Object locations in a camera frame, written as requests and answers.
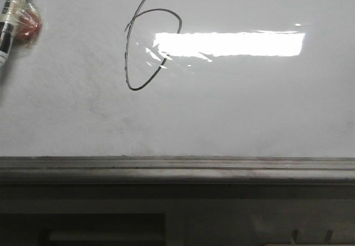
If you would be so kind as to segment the grey metal whiteboard tray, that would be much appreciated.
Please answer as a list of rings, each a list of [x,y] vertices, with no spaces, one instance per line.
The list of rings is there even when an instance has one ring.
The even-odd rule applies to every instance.
[[[352,184],[354,158],[3,157],[2,184]]]

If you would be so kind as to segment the white whiteboard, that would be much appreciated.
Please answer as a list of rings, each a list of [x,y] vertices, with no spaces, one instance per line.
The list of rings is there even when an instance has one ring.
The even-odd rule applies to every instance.
[[[354,156],[354,0],[31,0],[1,82],[1,156]]]

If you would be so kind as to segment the black and white whiteboard marker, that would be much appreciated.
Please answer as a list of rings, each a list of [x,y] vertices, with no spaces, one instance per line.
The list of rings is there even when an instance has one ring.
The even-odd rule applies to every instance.
[[[5,0],[1,10],[1,82],[6,74],[4,66],[7,63],[26,1]]]

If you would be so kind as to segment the black drawn numeral stroke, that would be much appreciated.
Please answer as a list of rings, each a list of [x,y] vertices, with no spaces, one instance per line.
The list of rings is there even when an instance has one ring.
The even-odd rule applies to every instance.
[[[134,92],[140,91],[142,89],[144,89],[153,79],[155,79],[155,77],[159,74],[159,72],[163,69],[163,67],[165,66],[165,63],[168,61],[168,58],[170,57],[170,54],[166,54],[165,57],[163,58],[163,60],[160,62],[159,66],[157,67],[157,69],[154,71],[154,73],[140,86],[138,87],[133,87],[130,83],[130,76],[129,76],[129,49],[130,49],[130,38],[131,38],[131,34],[133,31],[133,27],[135,24],[135,21],[148,13],[151,12],[164,12],[164,13],[168,13],[172,16],[174,16],[177,19],[178,22],[178,26],[177,26],[177,30],[176,30],[176,34],[180,34],[181,30],[182,30],[182,18],[174,11],[167,9],[167,8],[153,8],[153,9],[149,9],[149,10],[145,10],[142,11],[143,5],[146,3],[147,0],[141,0],[141,2],[139,3],[137,9],[135,10],[130,22],[126,25],[125,27],[125,31],[126,32],[126,43],[125,43],[125,53],[124,53],[124,72],[125,72],[125,81],[126,81],[126,85],[127,87]]]

